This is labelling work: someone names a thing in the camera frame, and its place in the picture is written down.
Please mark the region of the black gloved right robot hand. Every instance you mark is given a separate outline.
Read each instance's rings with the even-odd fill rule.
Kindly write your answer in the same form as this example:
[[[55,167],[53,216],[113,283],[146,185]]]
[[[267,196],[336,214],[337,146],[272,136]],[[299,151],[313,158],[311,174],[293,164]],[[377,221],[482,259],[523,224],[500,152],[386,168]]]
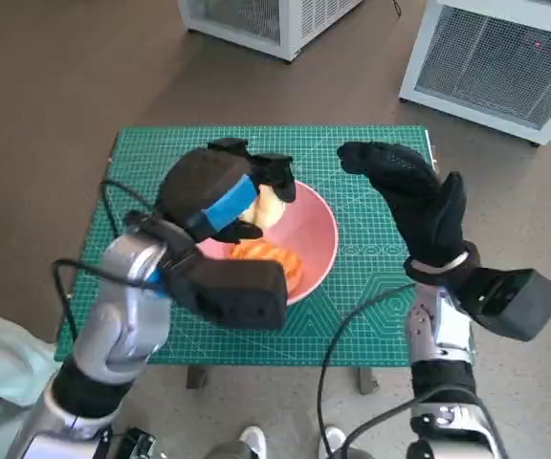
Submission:
[[[345,172],[365,176],[386,200],[413,260],[442,268],[465,251],[459,172],[440,180],[417,151],[386,142],[346,142],[337,155]]]

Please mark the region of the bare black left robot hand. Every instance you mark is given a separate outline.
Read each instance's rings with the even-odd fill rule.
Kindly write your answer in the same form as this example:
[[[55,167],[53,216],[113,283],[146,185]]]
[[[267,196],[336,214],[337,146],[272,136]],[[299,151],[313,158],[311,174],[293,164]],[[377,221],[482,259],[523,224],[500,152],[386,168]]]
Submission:
[[[261,238],[296,200],[293,158],[248,146],[219,138],[185,153],[162,180],[155,210],[195,242]]]

